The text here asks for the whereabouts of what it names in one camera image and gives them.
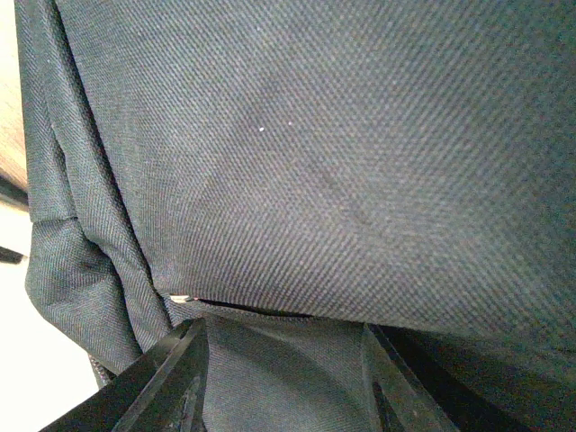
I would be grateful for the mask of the black student backpack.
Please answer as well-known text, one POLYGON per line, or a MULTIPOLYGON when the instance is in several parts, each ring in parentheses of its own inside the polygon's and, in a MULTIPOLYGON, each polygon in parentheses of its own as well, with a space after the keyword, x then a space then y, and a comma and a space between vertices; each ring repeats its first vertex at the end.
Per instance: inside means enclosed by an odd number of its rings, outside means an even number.
POLYGON ((574 430, 574 2, 14 8, 26 291, 100 390, 204 319, 204 431, 373 431, 374 324, 574 430))

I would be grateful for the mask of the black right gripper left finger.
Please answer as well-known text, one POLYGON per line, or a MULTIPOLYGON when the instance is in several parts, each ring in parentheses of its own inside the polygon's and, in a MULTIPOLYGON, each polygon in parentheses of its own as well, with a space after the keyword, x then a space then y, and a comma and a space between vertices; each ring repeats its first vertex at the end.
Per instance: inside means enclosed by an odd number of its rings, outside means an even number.
POLYGON ((183 321, 98 393, 45 431, 204 431, 204 319, 183 321))

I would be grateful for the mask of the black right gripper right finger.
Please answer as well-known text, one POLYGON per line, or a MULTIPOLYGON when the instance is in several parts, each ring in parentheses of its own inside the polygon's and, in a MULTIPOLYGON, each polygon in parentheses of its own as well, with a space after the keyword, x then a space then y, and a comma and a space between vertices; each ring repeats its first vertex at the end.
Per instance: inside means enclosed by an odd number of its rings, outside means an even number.
POLYGON ((442 368, 402 331, 362 326, 373 431, 525 431, 442 368))

